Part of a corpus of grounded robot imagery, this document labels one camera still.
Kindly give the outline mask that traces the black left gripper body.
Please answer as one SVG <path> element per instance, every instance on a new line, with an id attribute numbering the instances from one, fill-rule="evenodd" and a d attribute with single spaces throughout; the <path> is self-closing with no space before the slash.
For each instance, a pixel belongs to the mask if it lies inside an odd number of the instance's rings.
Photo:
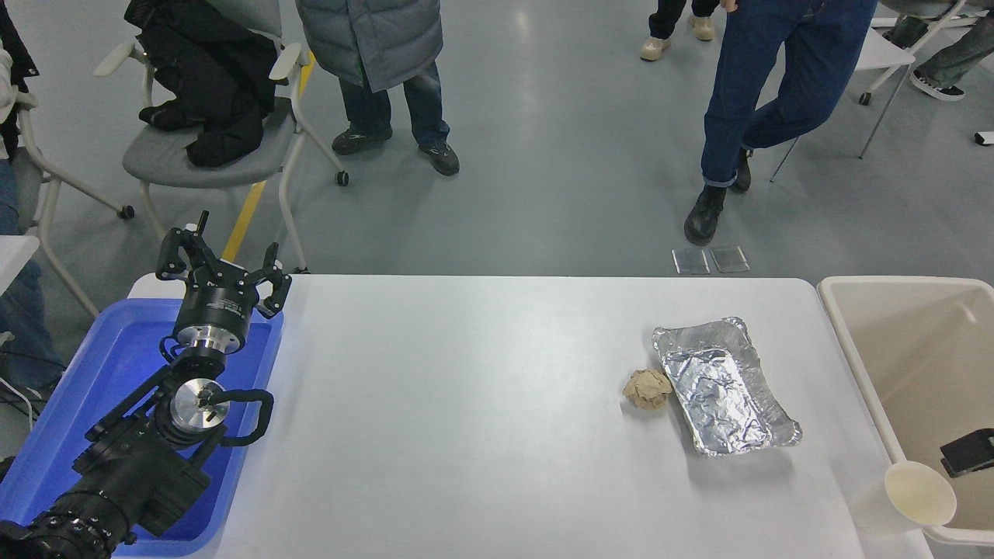
<path id="1" fill-rule="evenodd" d="M 192 336 L 214 327 L 231 336 L 246 336 L 253 308 L 259 303 L 258 286 L 266 279 L 262 270 L 248 272 L 221 262 L 189 265 L 186 291 L 179 309 L 179 335 Z"/>

